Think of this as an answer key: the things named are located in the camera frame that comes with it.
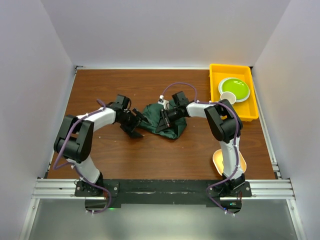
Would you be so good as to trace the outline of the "dark green cloth napkin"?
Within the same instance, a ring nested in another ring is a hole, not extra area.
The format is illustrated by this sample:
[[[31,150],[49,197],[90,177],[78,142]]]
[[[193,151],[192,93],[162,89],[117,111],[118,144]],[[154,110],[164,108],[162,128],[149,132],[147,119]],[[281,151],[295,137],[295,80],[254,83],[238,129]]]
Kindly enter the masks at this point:
[[[176,120],[169,120],[168,125],[161,114],[161,110],[164,110],[164,106],[159,103],[147,105],[142,112],[147,122],[141,121],[138,127],[149,133],[160,135],[170,140],[178,139],[187,127],[186,118],[182,117]]]

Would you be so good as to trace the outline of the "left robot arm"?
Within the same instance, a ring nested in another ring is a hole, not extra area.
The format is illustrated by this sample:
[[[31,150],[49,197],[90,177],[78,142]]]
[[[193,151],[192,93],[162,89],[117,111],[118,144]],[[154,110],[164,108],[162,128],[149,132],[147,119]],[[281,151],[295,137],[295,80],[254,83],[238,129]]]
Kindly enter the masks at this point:
[[[80,189],[85,189],[92,196],[109,197],[104,186],[103,174],[96,168],[91,158],[94,132],[115,123],[133,139],[142,138],[136,131],[141,122],[148,122],[137,109],[130,109],[129,97],[118,94],[115,101],[104,103],[95,111],[83,115],[66,115],[55,139],[53,149],[57,153],[53,169],[58,170],[70,165],[79,175]]]

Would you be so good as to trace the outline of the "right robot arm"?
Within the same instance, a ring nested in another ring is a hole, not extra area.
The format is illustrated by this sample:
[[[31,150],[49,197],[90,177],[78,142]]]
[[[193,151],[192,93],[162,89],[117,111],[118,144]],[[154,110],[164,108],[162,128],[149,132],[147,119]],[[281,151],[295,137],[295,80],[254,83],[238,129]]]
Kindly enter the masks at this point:
[[[220,144],[223,163],[222,181],[213,184],[211,188],[220,188],[227,196],[235,196],[245,183],[239,150],[243,124],[231,103],[226,99],[208,104],[190,101],[183,91],[173,94],[172,98],[175,106],[169,109],[164,96],[159,97],[158,103],[163,108],[160,110],[156,132],[172,128],[181,118],[205,118],[212,135]]]

